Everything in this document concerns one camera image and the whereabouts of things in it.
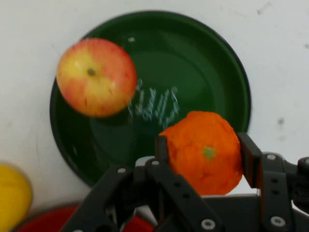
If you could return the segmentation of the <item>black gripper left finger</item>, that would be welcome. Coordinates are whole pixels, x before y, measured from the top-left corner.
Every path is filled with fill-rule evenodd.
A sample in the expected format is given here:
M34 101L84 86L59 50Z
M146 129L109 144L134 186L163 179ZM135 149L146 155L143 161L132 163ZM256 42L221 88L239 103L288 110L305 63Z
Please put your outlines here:
M64 232L119 232L140 206L148 206L157 232L221 232L222 220L168 165L167 139L143 166L110 168L62 227Z

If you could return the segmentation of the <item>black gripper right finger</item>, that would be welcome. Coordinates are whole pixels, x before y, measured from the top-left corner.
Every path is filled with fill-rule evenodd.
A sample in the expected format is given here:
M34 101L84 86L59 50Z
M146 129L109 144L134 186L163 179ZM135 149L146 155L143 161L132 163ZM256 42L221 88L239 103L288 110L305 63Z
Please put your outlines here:
M245 132L238 133L243 174L251 188L259 190L260 231L307 232L309 230L309 159L297 164L282 155L263 153Z

